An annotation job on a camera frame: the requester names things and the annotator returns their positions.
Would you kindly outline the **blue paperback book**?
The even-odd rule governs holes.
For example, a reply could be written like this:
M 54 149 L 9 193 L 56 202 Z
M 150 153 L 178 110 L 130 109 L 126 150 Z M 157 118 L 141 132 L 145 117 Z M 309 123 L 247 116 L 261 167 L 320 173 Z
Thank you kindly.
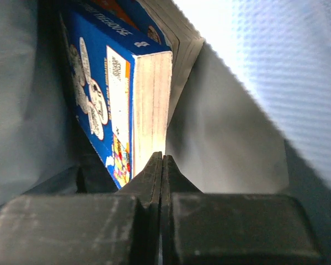
M 141 32 L 173 52 L 168 112 L 168 121 L 171 121 L 204 38 L 173 1 L 118 1 L 118 4 Z

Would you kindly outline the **blue fabric backpack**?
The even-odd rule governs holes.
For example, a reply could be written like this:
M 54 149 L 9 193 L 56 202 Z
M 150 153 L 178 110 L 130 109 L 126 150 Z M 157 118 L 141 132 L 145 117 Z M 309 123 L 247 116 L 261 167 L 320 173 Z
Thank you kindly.
M 176 1 L 210 45 L 196 77 L 199 168 L 229 123 L 224 75 L 235 77 L 285 138 L 291 193 L 331 264 L 331 1 Z M 39 1 L 0 1 L 0 206 L 73 166 L 66 103 Z

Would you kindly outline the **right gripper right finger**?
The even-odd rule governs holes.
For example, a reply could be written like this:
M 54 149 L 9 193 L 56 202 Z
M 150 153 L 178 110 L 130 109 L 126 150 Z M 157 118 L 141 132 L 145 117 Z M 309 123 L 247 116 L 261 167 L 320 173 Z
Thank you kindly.
M 322 264 L 302 205 L 281 194 L 209 194 L 179 170 L 162 168 L 164 264 Z

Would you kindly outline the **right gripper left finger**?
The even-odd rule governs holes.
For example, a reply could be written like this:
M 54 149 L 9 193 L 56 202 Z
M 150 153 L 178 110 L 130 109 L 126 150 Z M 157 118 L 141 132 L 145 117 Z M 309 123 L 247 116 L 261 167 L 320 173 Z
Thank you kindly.
M 0 264 L 157 264 L 162 159 L 115 193 L 15 198 L 0 211 Z

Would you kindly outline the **blue cartoon book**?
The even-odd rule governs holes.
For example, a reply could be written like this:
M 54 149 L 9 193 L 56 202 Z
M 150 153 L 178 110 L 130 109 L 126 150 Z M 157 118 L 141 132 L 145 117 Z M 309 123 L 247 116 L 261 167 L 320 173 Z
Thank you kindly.
M 59 1 L 76 118 L 118 188 L 166 149 L 172 51 L 90 1 Z

